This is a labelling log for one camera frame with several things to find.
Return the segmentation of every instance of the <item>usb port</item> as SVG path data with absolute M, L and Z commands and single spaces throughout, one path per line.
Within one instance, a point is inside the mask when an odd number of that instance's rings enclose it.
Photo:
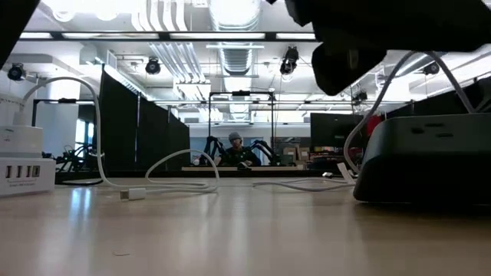
M 33 166 L 32 167 L 32 177 L 39 177 L 39 171 L 40 171 L 39 166 Z
M 5 178 L 12 177 L 12 166 L 7 166 L 7 170 L 5 171 Z
M 22 166 L 17 166 L 17 175 L 15 177 L 20 178 L 22 176 Z

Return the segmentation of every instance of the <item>white box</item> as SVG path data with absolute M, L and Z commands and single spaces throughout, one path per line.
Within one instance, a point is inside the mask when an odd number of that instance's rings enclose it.
M 0 197 L 54 190 L 56 162 L 43 158 L 0 158 Z

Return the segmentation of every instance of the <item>person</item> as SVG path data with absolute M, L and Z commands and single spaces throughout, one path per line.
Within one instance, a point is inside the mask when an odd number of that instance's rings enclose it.
M 261 160 L 250 148 L 242 146 L 242 137 L 237 132 L 229 135 L 232 147 L 226 150 L 227 155 L 222 156 L 222 166 L 237 166 L 244 162 L 247 166 L 261 166 Z

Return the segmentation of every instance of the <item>table surface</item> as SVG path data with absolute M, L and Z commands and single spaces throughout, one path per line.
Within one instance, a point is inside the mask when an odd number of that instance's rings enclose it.
M 259 180 L 134 202 L 103 186 L 0 199 L 0 275 L 491 274 L 488 210 L 252 188 Z

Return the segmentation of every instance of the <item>ceiling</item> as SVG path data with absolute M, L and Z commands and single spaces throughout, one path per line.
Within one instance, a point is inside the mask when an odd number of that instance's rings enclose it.
M 120 1 L 118 5 L 126 5 L 135 1 Z M 184 19 L 190 31 L 212 31 L 212 22 L 210 20 L 208 8 L 198 8 L 194 5 L 186 5 Z M 120 13 L 115 19 L 102 21 L 93 13 L 77 13 L 74 18 L 68 22 L 59 22 L 54 19 L 52 10 L 49 6 L 41 3 L 35 12 L 31 21 L 26 28 L 27 31 L 135 31 L 131 23 L 130 13 Z M 265 1 L 261 3 L 261 13 L 259 16 L 258 31 L 303 31 L 312 32 L 311 26 L 300 27 L 288 16 L 283 1 L 278 1 L 270 5 Z M 87 45 L 80 43 L 76 46 L 67 46 L 63 42 L 46 42 L 48 47 L 40 47 L 38 44 L 31 42 L 19 42 L 14 50 L 16 54 L 50 54 L 55 58 L 77 67 L 80 70 L 90 74 L 87 68 L 90 65 L 80 64 L 79 56 L 74 48 L 82 48 Z M 206 46 L 210 43 L 194 43 L 193 47 L 197 59 L 203 69 L 206 78 L 211 80 L 212 90 L 223 90 L 223 75 L 221 65 L 218 59 L 218 51 L 208 49 Z M 267 42 L 262 44 L 264 49 L 255 50 L 256 56 L 253 61 L 254 77 L 250 90 L 268 90 L 272 88 L 283 100 L 342 100 L 347 97 L 346 94 L 336 97 L 327 97 L 315 83 L 313 71 L 311 69 L 311 53 L 317 47 L 317 43 L 280 43 Z M 278 65 L 281 62 L 288 46 L 294 45 L 298 48 L 301 59 L 298 61 L 298 67 L 293 74 L 290 82 L 282 81 L 278 72 Z M 156 100 L 176 100 L 176 94 L 172 92 L 173 76 L 162 66 L 162 70 L 157 75 L 149 75 L 145 72 L 144 67 L 148 62 L 148 57 L 153 56 L 148 43 L 143 42 L 93 42 L 97 48 L 97 53 L 105 58 L 105 53 L 111 51 L 118 57 L 118 69 L 123 71 L 127 76 L 132 77 L 141 87 L 147 87 L 148 94 Z M 385 59 L 353 84 L 355 92 L 359 89 L 367 91 L 369 99 L 374 99 L 377 95 L 374 73 L 384 70 L 388 75 L 391 68 L 406 54 L 406 51 L 388 51 Z M 449 53 L 443 56 L 443 60 L 450 69 L 453 69 L 456 78 L 460 82 L 467 82 L 475 76 L 485 74 L 491 71 L 491 47 L 484 45 L 473 53 Z M 437 75 L 424 76 L 422 74 L 408 74 L 397 80 L 398 84 L 393 84 L 397 89 L 390 91 L 387 96 L 391 100 L 420 100 L 441 93 L 450 89 L 450 83 L 440 72 Z

